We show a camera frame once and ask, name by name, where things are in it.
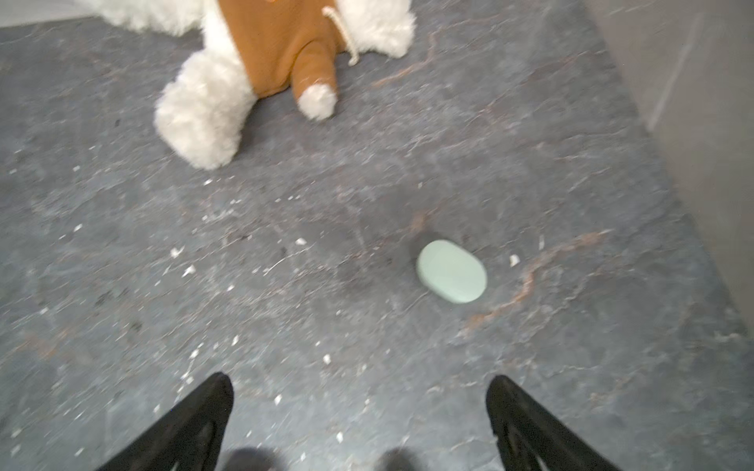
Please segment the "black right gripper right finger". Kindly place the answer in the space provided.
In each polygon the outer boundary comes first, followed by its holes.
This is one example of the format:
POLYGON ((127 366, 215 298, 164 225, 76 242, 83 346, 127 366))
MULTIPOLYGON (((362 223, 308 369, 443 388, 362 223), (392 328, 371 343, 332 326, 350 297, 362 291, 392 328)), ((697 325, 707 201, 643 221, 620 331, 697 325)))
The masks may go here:
POLYGON ((485 404, 506 470, 619 470, 505 375, 485 404))

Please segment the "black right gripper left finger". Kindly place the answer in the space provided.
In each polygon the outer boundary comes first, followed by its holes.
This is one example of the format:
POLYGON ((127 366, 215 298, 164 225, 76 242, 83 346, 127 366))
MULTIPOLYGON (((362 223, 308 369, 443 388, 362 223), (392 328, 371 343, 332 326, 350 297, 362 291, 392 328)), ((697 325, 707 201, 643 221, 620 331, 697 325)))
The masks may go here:
POLYGON ((99 469, 215 469, 234 399, 231 378, 212 374, 99 469))

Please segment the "mint green earbud charging case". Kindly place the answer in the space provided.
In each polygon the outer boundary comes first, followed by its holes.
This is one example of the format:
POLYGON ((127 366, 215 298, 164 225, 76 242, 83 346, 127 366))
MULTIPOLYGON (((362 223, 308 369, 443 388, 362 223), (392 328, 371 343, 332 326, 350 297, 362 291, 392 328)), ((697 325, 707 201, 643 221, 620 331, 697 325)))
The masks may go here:
POLYGON ((416 273, 430 292, 453 304, 471 303, 487 288, 487 273, 481 261, 445 239, 436 239, 420 251, 416 273))

